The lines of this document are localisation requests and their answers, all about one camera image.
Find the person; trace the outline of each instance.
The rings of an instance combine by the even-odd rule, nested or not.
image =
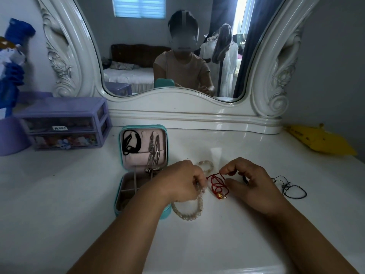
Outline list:
[[[237,158],[219,171],[245,175],[248,185],[226,179],[230,192],[266,216],[300,273],[358,274],[306,217],[283,197],[264,168]],[[191,161],[162,170],[137,192],[120,216],[69,270],[73,273],[142,273],[159,217],[167,204],[196,199],[198,181],[207,186],[204,173]]]
[[[186,25],[183,25],[183,13]],[[185,44],[190,40],[197,43],[199,26],[191,12],[186,10],[175,12],[168,22],[168,27],[171,38],[178,43]],[[191,88],[214,96],[215,88],[207,63],[195,55],[191,47],[186,49],[189,50],[179,51],[179,48],[173,47],[173,50],[159,55],[153,64],[154,80],[172,79],[177,87]]]

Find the ornate white mirror frame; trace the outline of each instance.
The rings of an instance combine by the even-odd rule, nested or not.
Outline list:
[[[94,38],[74,0],[38,0],[48,58],[58,75],[57,97],[103,96],[114,126],[162,124],[167,128],[281,131],[288,107],[284,91],[295,71],[302,29],[319,0],[285,0],[256,49],[246,93],[234,103],[193,90],[154,89],[114,97],[103,89],[102,67]]]

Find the white bedsheet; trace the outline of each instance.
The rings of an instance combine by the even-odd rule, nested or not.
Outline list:
[[[140,68],[134,70],[105,69],[106,82],[122,82],[132,85],[133,93],[145,92],[154,87],[153,68]]]

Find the purple plastic drawer organizer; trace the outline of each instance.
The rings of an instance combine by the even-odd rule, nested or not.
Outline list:
[[[36,150],[102,147],[112,127],[106,99],[45,98],[16,114]]]

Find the purple cup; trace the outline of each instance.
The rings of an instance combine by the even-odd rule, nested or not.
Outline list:
[[[0,120],[0,156],[15,154],[31,145],[19,120],[6,117]]]

